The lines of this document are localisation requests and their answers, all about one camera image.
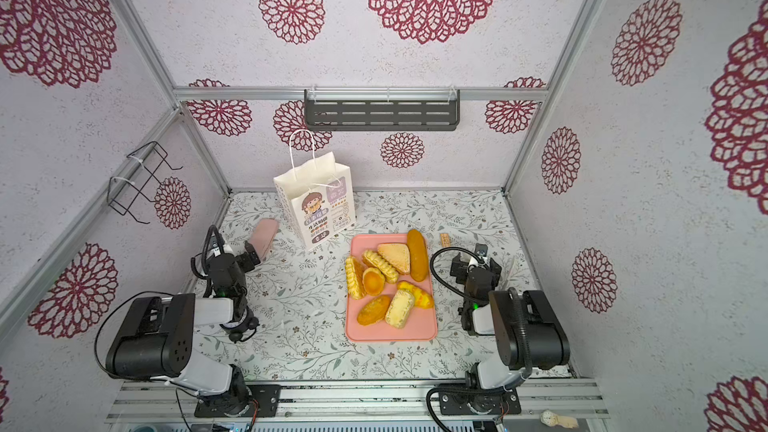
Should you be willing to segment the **golden oval bread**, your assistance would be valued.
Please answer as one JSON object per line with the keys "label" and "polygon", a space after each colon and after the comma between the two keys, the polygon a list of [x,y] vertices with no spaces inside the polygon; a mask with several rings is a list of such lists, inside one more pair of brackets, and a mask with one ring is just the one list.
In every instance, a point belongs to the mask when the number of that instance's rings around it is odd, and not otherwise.
{"label": "golden oval bread", "polygon": [[389,309],[391,297],[379,295],[367,302],[357,315],[357,323],[361,326],[370,326],[383,320]]}

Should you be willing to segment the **pale rectangular bread roll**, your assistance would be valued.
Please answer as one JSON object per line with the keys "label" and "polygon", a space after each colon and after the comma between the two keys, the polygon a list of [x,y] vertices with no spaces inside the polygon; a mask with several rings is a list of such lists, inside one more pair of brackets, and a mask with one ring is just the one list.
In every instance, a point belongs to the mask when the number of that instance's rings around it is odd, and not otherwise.
{"label": "pale rectangular bread roll", "polygon": [[414,301],[414,296],[411,293],[405,290],[397,290],[391,299],[385,316],[385,322],[397,329],[404,328],[414,308]]}

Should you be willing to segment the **triangular toast slice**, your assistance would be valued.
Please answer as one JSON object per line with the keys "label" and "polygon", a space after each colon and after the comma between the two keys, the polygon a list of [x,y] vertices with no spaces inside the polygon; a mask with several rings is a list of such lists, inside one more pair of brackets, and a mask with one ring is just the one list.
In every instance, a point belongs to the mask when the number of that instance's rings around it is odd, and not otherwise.
{"label": "triangular toast slice", "polygon": [[411,257],[404,243],[383,243],[377,246],[377,253],[391,264],[400,274],[411,273]]}

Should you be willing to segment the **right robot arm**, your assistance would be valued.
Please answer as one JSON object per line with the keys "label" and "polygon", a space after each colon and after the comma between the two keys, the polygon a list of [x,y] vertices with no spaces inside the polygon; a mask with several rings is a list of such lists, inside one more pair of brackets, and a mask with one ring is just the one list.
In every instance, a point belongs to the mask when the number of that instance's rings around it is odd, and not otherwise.
{"label": "right robot arm", "polygon": [[549,370],[568,363],[570,345],[543,291],[499,290],[501,267],[476,252],[456,255],[450,275],[464,287],[458,309],[461,326],[471,336],[492,336],[497,352],[465,374],[462,391],[441,392],[445,415],[518,414],[517,388],[535,368]]}

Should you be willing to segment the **long orange baguette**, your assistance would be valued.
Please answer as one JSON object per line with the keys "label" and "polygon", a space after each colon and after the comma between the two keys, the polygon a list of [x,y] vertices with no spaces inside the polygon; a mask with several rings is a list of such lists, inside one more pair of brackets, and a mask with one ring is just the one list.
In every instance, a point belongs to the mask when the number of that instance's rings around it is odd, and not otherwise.
{"label": "long orange baguette", "polygon": [[429,255],[423,235],[416,229],[407,233],[407,246],[410,252],[410,276],[416,282],[422,282],[429,276]]}

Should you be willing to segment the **white printed paper bag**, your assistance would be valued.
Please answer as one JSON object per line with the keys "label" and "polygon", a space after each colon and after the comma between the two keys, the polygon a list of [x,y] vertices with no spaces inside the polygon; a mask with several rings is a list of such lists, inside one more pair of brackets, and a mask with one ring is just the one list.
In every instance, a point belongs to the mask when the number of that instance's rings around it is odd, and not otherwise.
{"label": "white printed paper bag", "polygon": [[273,182],[288,224],[308,250],[357,222],[351,169],[332,152],[292,163]]}

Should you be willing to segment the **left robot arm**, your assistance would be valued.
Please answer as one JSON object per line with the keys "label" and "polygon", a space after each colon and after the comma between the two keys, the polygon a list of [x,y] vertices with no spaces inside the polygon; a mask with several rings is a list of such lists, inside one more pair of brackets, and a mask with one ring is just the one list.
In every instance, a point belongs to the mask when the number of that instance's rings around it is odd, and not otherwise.
{"label": "left robot arm", "polygon": [[197,326],[218,325],[233,343],[251,338],[259,320],[247,300],[245,274],[261,262],[250,243],[234,254],[227,246],[202,252],[206,291],[132,301],[110,345],[104,369],[113,378],[162,382],[192,394],[212,417],[238,417],[258,407],[242,370],[197,351]]}

